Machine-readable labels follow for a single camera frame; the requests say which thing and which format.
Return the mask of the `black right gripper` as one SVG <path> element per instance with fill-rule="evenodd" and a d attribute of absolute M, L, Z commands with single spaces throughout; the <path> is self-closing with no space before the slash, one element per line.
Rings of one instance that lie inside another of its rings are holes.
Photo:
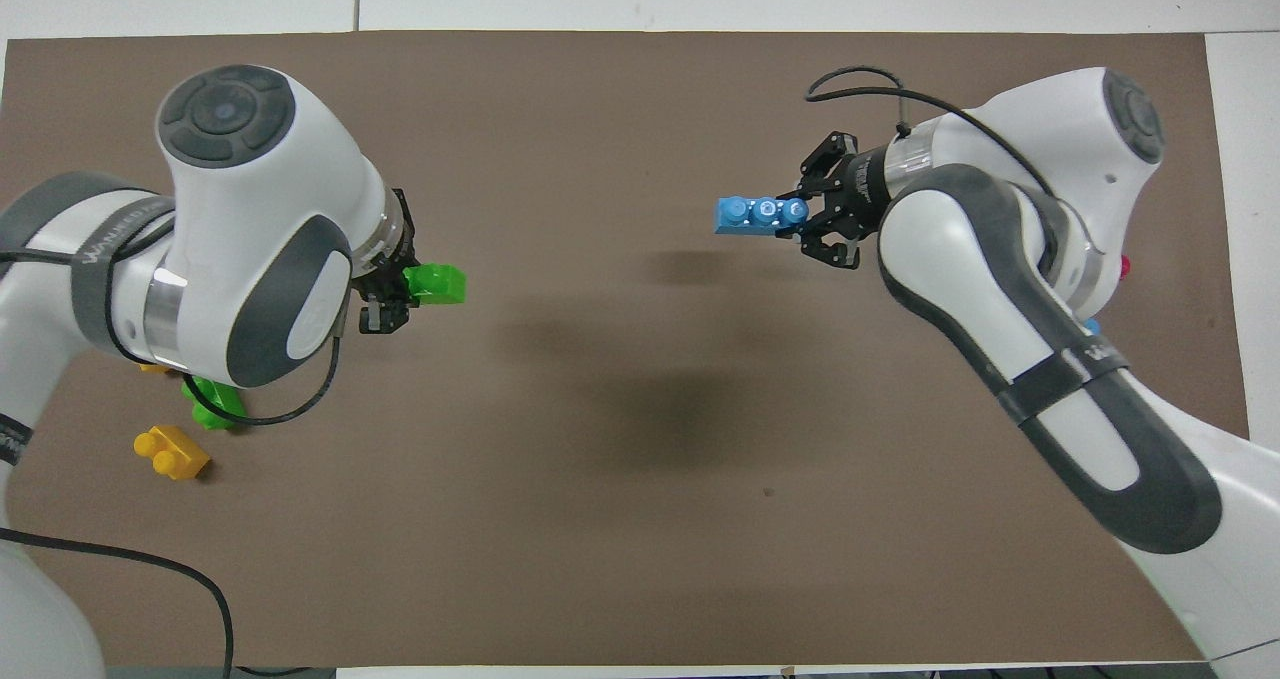
<path fill-rule="evenodd" d="M 815 217 L 799 227 L 801 254 L 827 266 L 856 270 L 859 242 L 877 232 L 891 204 L 884 178 L 887 146 L 859 152 L 858 137 L 832 132 L 801 161 L 796 195 L 837 192 L 838 215 Z"/>

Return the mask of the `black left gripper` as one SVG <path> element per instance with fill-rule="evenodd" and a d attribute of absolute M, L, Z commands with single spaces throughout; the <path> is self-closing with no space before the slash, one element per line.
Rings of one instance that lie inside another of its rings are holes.
<path fill-rule="evenodd" d="M 351 288 L 364 300 L 360 334 L 392 334 L 410 319 L 413 296 L 404 270 L 420 266 L 415 224 L 403 190 L 387 190 L 380 220 L 369 241 L 352 252 Z"/>

